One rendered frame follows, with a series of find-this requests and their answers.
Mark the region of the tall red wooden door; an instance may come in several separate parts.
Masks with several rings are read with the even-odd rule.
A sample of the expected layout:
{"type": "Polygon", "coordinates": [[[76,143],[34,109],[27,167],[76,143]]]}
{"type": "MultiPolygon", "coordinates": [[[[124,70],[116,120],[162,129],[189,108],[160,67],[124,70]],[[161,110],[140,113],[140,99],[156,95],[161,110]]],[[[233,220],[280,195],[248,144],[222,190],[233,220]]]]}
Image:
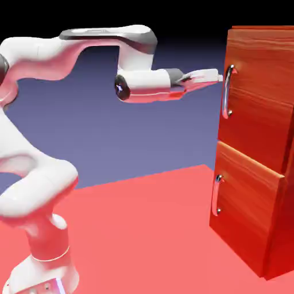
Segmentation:
{"type": "Polygon", "coordinates": [[[218,140],[284,174],[294,135],[294,26],[236,26],[228,31],[228,119],[218,140]]]}

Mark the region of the red wooden cabinet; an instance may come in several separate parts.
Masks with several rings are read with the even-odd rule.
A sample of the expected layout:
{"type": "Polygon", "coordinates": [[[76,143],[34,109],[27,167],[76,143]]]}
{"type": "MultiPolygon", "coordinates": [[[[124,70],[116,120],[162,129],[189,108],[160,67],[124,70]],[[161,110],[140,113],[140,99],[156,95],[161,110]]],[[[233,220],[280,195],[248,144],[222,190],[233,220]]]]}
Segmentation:
{"type": "Polygon", "coordinates": [[[294,25],[228,32],[209,224],[256,275],[294,271],[294,25]]]}

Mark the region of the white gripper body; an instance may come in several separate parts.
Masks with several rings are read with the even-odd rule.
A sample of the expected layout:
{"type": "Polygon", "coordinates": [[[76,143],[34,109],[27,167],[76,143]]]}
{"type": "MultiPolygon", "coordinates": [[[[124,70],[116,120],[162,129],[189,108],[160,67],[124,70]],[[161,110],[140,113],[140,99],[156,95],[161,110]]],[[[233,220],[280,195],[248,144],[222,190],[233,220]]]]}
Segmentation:
{"type": "Polygon", "coordinates": [[[217,69],[200,69],[184,74],[177,83],[184,87],[186,92],[195,91],[219,82],[217,69]]]}

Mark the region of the short red wooden door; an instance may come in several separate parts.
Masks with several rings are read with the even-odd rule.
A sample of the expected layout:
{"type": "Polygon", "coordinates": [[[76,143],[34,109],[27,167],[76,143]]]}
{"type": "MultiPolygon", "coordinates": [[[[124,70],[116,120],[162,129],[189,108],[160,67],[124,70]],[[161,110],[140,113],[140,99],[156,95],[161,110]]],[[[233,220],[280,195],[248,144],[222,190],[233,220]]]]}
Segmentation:
{"type": "Polygon", "coordinates": [[[210,227],[262,277],[284,175],[223,142],[216,146],[214,181],[218,174],[224,178],[218,195],[221,211],[218,216],[211,211],[210,227]]]}

